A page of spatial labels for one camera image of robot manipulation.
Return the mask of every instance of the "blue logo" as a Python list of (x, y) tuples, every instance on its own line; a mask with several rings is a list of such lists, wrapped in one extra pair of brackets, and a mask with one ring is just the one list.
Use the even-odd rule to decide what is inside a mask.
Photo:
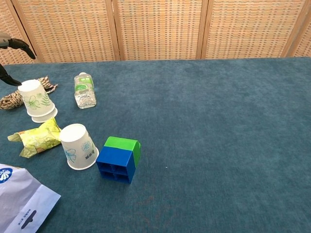
[(12, 175), (11, 168), (2, 168), (0, 169), (0, 183), (6, 182)]

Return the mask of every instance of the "green cube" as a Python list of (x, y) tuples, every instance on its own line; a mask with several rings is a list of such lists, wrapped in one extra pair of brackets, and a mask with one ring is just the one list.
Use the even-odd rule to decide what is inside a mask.
[(104, 146), (132, 151), (134, 156), (135, 167), (137, 167), (140, 159), (140, 148), (141, 148), (141, 144), (137, 140), (110, 136), (108, 137)]

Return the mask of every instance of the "rope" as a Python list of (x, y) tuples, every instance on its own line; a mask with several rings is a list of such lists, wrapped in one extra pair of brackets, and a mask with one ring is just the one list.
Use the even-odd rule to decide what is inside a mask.
[[(37, 79), (41, 82), (41, 85), (45, 89), (45, 91), (49, 94), (53, 92), (58, 84), (52, 85), (50, 83), (49, 77), (45, 76), (43, 78)], [(8, 110), (12, 108), (17, 108), (23, 104), (23, 98), (19, 91), (17, 90), (16, 92), (11, 93), (10, 95), (7, 95), (0, 99), (0, 109)]]

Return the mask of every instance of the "upside-down paper cup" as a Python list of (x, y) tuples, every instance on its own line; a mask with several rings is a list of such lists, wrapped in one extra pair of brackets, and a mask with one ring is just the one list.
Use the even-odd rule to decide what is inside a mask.
[(23, 97), (27, 114), (34, 122), (45, 122), (56, 116), (55, 104), (50, 100), (40, 81), (35, 79), (24, 81), (18, 90)]
[(84, 125), (68, 125), (60, 132), (59, 137), (69, 167), (75, 170), (84, 170), (96, 162), (99, 151)]

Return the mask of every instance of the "white plastic bag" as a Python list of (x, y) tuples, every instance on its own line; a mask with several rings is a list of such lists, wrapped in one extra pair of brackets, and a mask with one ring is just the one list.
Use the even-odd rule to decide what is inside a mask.
[(26, 169), (0, 164), (0, 233), (34, 233), (60, 195)]

